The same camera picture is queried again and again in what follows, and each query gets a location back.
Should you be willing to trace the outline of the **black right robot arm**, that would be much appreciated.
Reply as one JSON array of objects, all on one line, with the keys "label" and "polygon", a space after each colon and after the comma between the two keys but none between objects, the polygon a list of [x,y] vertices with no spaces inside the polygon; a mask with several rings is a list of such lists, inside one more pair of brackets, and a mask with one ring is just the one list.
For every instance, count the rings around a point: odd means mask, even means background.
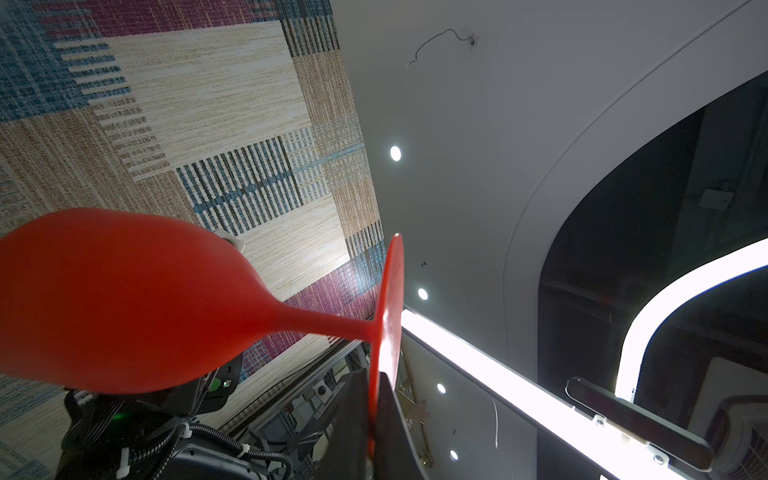
[{"label": "black right robot arm", "polygon": [[241,370],[242,359],[235,357],[196,380],[150,393],[68,390],[70,426],[56,478],[291,478],[289,456],[237,441],[197,418],[226,405]]}]

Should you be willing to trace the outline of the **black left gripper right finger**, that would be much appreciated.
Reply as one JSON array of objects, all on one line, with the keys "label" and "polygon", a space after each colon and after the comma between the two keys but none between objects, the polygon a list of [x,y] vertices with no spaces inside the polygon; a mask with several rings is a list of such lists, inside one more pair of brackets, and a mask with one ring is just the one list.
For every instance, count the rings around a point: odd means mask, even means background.
[{"label": "black left gripper right finger", "polygon": [[393,392],[379,393],[375,425],[374,478],[427,480]]}]

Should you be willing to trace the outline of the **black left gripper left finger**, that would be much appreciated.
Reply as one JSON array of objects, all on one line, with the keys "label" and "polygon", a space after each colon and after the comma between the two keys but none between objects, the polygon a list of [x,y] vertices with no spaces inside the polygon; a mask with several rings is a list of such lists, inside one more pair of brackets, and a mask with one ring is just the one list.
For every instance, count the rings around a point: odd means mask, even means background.
[{"label": "black left gripper left finger", "polygon": [[347,376],[340,393],[340,403],[329,445],[316,471],[315,479],[364,479],[368,429],[368,372],[358,370]]}]

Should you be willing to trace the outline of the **red wine glass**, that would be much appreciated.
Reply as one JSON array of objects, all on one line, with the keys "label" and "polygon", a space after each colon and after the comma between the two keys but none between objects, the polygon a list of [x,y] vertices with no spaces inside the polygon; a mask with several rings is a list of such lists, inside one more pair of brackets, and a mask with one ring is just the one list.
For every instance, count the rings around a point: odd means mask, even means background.
[{"label": "red wine glass", "polygon": [[58,211],[1,241],[3,374],[106,394],[197,379],[255,341],[291,331],[371,347],[369,444],[397,373],[404,246],[391,239],[372,320],[277,300],[251,263],[202,227],[101,209]]}]

